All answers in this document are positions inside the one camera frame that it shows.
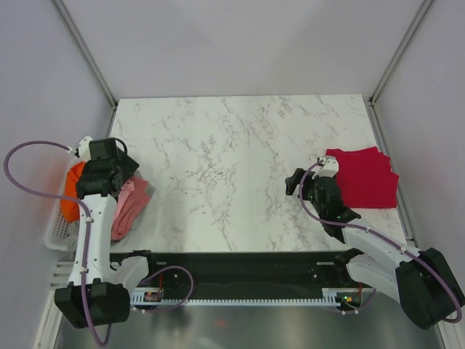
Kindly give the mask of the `light pink t-shirt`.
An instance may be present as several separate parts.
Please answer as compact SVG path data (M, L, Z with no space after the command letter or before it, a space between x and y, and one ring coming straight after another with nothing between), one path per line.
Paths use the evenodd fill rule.
M148 205L148 181L140 177L129 178L118 195L116 211L111 228L111 241L120 241L128 234L133 222Z

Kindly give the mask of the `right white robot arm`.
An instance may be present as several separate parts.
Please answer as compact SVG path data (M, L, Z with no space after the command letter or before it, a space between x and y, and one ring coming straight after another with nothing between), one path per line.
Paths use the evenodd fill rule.
M462 320L464 293L440 251L420 250L372 228L344 204L335 177L298 168L285 184L286 195L296 194L302 206L311 204L305 212L349 247L332 270L337 284L356 281L372 286L398 302L421 329Z

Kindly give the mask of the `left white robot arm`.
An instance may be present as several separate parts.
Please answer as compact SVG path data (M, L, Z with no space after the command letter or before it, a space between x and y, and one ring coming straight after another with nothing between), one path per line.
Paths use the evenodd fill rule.
M110 243L118 196L139 164L117 138L89 142L90 159L76 183L80 209L75 261L67 286L56 289L54 303L77 329L125 322L134 290L159 278L149 253L125 254L110 267Z

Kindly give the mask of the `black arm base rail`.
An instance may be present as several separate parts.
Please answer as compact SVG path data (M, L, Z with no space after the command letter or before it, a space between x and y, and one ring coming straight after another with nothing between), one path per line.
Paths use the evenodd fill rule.
M169 298L316 298L323 289L351 294L366 288L353 281L338 258L341 252L113 252L112 263L144 257L146 286L159 286Z

